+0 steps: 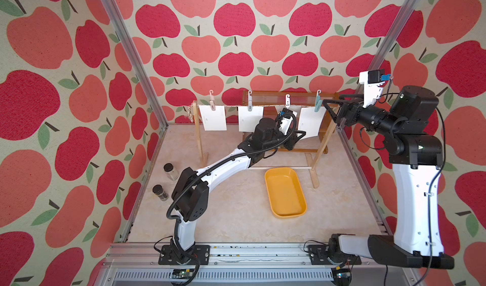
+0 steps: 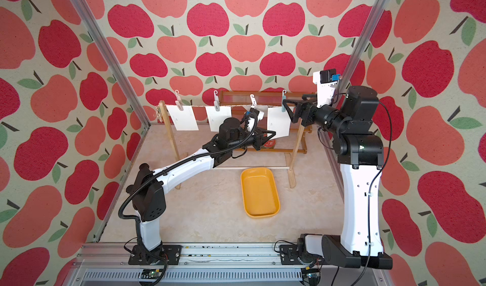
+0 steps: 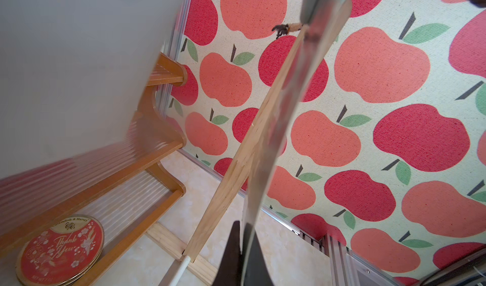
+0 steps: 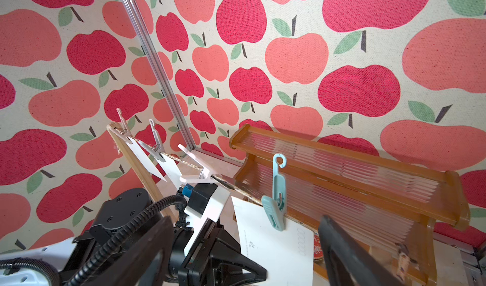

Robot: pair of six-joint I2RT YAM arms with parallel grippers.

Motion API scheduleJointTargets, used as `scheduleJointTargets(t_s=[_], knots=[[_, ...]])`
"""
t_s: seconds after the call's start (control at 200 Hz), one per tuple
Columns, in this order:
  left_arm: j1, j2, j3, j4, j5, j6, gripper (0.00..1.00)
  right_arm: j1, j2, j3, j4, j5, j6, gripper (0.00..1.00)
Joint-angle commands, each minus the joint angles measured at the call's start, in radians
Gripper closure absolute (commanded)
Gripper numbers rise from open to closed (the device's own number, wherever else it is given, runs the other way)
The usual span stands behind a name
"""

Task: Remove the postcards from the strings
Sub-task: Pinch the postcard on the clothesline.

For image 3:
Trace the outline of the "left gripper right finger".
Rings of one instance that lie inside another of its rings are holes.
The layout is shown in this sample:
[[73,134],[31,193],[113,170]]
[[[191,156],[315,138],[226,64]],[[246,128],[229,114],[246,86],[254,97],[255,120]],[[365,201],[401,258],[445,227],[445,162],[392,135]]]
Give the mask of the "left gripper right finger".
[[273,286],[267,265],[258,240],[258,235],[251,224],[246,224],[243,237],[242,284],[245,286]]

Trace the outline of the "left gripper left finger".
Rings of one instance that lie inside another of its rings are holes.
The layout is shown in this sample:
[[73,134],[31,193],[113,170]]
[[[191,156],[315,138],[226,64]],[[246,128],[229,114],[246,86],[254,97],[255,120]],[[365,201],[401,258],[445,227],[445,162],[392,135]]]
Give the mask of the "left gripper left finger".
[[235,221],[215,277],[215,286],[240,285],[240,221]]

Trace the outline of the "white postcard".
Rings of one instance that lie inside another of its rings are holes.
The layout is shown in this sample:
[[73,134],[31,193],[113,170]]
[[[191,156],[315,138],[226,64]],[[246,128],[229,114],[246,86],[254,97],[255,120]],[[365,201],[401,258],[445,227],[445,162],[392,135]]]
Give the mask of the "white postcard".
[[242,218],[241,285],[247,284],[248,267],[254,254],[256,224],[287,131],[315,71],[341,30],[337,23],[344,24],[349,19],[352,8],[349,1],[303,0],[303,27],[294,44],[296,48],[289,52],[290,62],[283,64],[281,68],[284,75],[277,77],[272,85],[276,92],[274,101],[261,108],[263,120],[258,125],[262,126],[263,130],[249,172]]
[[1,177],[121,141],[185,0],[1,0]]

